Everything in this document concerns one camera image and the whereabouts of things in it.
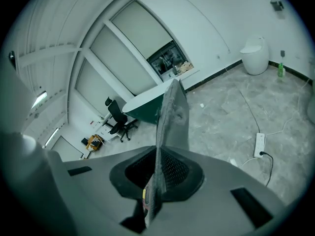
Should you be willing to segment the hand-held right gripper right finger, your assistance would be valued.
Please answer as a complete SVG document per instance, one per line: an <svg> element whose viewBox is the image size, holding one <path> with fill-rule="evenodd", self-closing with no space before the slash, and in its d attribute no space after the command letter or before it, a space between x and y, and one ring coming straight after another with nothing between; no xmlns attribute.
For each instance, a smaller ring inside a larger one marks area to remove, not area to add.
<svg viewBox="0 0 315 236"><path fill-rule="evenodd" d="M183 149L164 151L196 163L204 179L182 202L163 203L158 233L272 233L284 211L277 195L232 164Z"/></svg>

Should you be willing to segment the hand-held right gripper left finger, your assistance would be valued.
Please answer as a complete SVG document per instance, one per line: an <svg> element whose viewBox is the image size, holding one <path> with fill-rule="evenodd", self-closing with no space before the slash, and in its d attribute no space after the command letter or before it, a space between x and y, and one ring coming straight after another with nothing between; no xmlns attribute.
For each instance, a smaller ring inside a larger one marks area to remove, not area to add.
<svg viewBox="0 0 315 236"><path fill-rule="evenodd" d="M150 224L143 190L154 173L156 147L66 162L71 179L106 218L137 233Z"/></svg>

